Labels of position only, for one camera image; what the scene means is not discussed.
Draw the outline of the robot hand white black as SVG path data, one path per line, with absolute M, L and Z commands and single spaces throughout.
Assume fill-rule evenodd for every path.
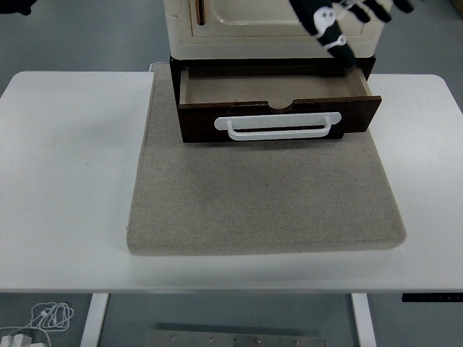
M 391 21 L 391 15 L 378 1 L 290 1 L 298 20 L 304 29 L 319 42 L 343 67 L 356 66 L 357 60 L 337 20 L 334 4 L 344 7 L 361 23 L 368 23 L 369 9 L 383 23 Z

